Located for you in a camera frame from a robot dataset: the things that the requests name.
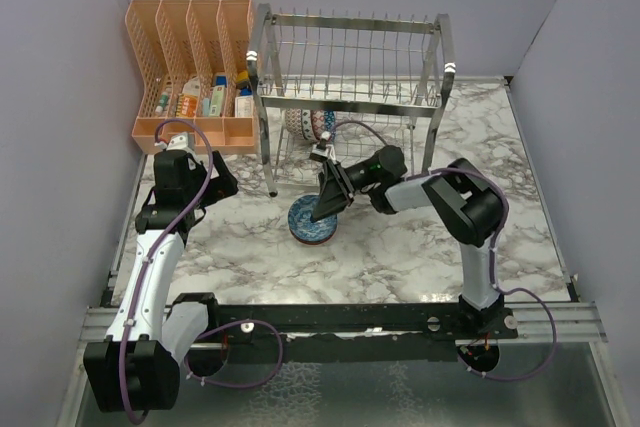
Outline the blue floral patterned bowl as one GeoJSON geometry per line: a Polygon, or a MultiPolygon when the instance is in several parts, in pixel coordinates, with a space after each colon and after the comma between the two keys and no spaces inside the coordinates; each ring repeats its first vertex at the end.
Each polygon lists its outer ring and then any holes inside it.
{"type": "Polygon", "coordinates": [[[290,228],[330,228],[338,226],[336,215],[313,221],[311,214],[318,202],[319,196],[307,194],[296,199],[290,206],[287,222],[290,228]]]}

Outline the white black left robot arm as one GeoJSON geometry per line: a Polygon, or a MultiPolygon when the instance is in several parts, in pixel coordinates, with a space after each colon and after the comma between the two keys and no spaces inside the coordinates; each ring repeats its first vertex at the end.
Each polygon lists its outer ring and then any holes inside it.
{"type": "Polygon", "coordinates": [[[219,152],[198,161],[188,149],[154,157],[153,200],[135,219],[136,256],[118,312],[101,341],[87,344],[83,364],[103,412],[169,410],[176,402],[180,365],[192,343],[214,339],[221,318],[211,293],[180,295],[165,306],[196,210],[234,196],[237,179],[219,152]]]}

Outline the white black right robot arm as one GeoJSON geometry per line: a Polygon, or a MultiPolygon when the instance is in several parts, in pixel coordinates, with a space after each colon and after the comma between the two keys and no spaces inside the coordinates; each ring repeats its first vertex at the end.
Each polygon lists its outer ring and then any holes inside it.
{"type": "Polygon", "coordinates": [[[498,325],[504,294],[497,286],[496,244],[508,216],[501,190],[467,159],[441,169],[409,176],[403,151],[386,145],[354,165],[344,167],[324,143],[310,159],[322,166],[314,222],[343,212],[364,190],[374,209],[385,215],[431,207],[461,251],[463,287],[459,325],[469,337],[481,338],[498,325]]]}

